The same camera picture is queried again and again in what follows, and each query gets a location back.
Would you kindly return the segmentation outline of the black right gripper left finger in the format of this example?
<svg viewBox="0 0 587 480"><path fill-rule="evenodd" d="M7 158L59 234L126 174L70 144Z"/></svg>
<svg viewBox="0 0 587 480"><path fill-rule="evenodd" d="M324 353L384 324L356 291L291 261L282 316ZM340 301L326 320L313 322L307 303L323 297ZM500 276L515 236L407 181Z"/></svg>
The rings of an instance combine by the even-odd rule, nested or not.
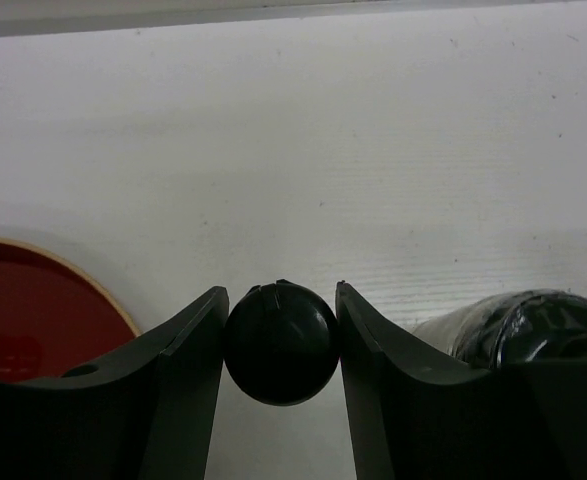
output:
<svg viewBox="0 0 587 480"><path fill-rule="evenodd" d="M201 479L229 299L214 287L70 370L0 382L0 479Z"/></svg>

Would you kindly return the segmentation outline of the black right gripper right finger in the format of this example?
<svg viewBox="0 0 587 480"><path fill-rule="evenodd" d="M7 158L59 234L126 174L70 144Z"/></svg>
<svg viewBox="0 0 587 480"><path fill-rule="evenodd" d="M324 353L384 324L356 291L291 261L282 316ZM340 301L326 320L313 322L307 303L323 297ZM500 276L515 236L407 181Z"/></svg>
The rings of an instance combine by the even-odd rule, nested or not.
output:
<svg viewBox="0 0 587 480"><path fill-rule="evenodd" d="M587 358L474 368L336 290L361 479L587 479Z"/></svg>

